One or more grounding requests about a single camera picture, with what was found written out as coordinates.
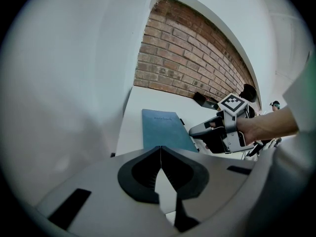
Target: black slot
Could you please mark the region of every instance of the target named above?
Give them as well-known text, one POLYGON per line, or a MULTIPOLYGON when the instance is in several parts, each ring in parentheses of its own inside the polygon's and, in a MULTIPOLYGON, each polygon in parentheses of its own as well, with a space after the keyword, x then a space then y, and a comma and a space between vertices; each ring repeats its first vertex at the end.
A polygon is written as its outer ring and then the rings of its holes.
POLYGON ((237 166, 229 166, 227 169, 244 175, 249 175, 251 173, 251 169, 237 166))
POLYGON ((56 226, 67 230, 69 225, 78 214, 91 192, 83 189, 76 189, 48 218, 56 226))

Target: white tabletop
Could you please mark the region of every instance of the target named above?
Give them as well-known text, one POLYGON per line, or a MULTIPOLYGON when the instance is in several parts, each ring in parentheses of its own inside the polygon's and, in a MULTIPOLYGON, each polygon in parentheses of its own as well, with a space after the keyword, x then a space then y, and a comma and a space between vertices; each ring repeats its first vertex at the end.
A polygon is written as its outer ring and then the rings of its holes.
MULTIPOLYGON (((176 112, 185 124, 187 131, 214 116, 216 110, 201 107, 191 98, 158 91, 154 89, 133 86, 125 109, 123 122, 119 132, 116 155, 143 149, 142 109, 176 112)), ((242 153, 213 154, 205 148, 205 143, 195 140, 200 153, 241 159, 242 153)))

